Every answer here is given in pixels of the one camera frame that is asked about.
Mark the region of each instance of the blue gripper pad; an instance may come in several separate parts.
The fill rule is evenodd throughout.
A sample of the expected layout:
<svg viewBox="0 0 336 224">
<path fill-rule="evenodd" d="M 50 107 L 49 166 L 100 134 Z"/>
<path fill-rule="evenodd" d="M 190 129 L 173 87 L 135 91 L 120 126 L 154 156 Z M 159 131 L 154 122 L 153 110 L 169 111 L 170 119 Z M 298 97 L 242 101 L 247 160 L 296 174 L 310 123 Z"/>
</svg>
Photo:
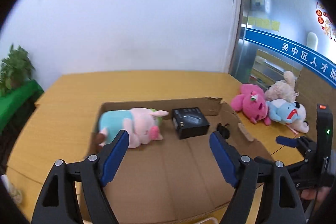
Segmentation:
<svg viewBox="0 0 336 224">
<path fill-rule="evenodd" d="M 239 182 L 236 174 L 240 167 L 240 154 L 233 146 L 230 146 L 219 133 L 216 133 L 218 132 L 211 133 L 209 139 L 212 154 L 216 159 L 225 181 L 236 188 Z"/>
<path fill-rule="evenodd" d="M 275 141 L 278 144 L 282 144 L 282 145 L 293 147 L 293 148 L 295 148 L 299 145 L 297 139 L 291 139 L 291 138 L 287 138 L 287 137 L 283 137 L 283 136 L 278 136 L 275 139 Z"/>
<path fill-rule="evenodd" d="M 129 136 L 127 131 L 124 131 L 122 136 L 119 139 L 116 137 L 115 140 L 117 143 L 115 143 L 103 166 L 103 174 L 100 179 L 102 187 L 105 187 L 108 182 L 114 179 L 119 165 L 124 158 L 129 144 Z"/>
</svg>

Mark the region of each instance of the green cloth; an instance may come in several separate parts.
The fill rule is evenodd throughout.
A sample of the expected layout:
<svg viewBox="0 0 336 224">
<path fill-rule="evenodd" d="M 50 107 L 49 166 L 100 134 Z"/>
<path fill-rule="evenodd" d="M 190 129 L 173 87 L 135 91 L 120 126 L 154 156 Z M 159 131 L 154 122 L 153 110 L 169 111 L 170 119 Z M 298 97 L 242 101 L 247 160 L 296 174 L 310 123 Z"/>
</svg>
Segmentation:
<svg viewBox="0 0 336 224">
<path fill-rule="evenodd" d="M 6 96 L 0 97 L 0 135 L 14 113 L 31 96 L 34 100 L 43 93 L 43 89 L 35 81 L 31 80 L 16 90 L 13 90 Z"/>
</svg>

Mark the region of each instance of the black box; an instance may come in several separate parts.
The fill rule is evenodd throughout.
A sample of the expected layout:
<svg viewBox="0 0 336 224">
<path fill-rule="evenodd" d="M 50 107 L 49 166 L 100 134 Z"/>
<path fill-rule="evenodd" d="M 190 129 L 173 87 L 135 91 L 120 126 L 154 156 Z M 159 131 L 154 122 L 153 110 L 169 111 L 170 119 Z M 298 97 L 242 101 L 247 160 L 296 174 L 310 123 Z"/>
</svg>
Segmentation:
<svg viewBox="0 0 336 224">
<path fill-rule="evenodd" d="M 173 124 L 180 140 L 205 135 L 210 126 L 198 107 L 173 109 Z"/>
</svg>

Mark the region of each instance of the small black object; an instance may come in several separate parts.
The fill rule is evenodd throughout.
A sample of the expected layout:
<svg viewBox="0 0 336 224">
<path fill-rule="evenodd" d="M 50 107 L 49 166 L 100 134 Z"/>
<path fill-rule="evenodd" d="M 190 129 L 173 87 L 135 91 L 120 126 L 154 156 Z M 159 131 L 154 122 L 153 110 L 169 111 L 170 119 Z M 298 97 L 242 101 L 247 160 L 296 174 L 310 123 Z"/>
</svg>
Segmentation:
<svg viewBox="0 0 336 224">
<path fill-rule="evenodd" d="M 173 109 L 172 120 L 180 139 L 205 135 L 210 126 L 198 107 Z"/>
<path fill-rule="evenodd" d="M 227 123 L 226 125 L 222 126 L 220 122 L 217 124 L 216 130 L 222 135 L 224 140 L 230 138 L 230 130 L 227 128 L 228 125 L 229 124 Z"/>
</svg>

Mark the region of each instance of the white plush toy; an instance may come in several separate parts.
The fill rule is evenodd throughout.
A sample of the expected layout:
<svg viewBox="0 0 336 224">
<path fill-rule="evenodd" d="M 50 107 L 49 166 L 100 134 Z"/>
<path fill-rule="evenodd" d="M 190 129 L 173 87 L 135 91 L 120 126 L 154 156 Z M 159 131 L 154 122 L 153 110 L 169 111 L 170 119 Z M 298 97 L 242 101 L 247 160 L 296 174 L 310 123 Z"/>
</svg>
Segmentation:
<svg viewBox="0 0 336 224">
<path fill-rule="evenodd" d="M 306 121 L 307 112 L 302 104 L 299 105 L 300 107 L 296 111 L 300 118 L 289 124 L 288 127 L 302 133 L 307 133 L 309 131 L 309 125 Z"/>
<path fill-rule="evenodd" d="M 295 97 L 299 93 L 295 93 L 295 77 L 291 71 L 285 71 L 283 73 L 284 80 L 277 81 L 271 85 L 268 90 L 265 91 L 265 100 L 273 101 L 276 99 L 284 99 L 288 103 L 295 102 Z M 295 120 L 293 123 L 289 124 L 288 127 L 295 131 L 300 131 L 302 133 L 307 133 L 309 131 L 309 125 L 306 121 L 306 109 L 302 104 L 299 104 L 297 108 L 297 114 L 300 116 L 299 119 Z"/>
<path fill-rule="evenodd" d="M 285 71 L 283 73 L 284 80 L 276 81 L 271 85 L 268 90 L 265 91 L 265 100 L 273 101 L 276 99 L 284 99 L 288 103 L 295 102 L 295 97 L 298 93 L 295 93 L 295 77 L 291 71 Z"/>
</svg>

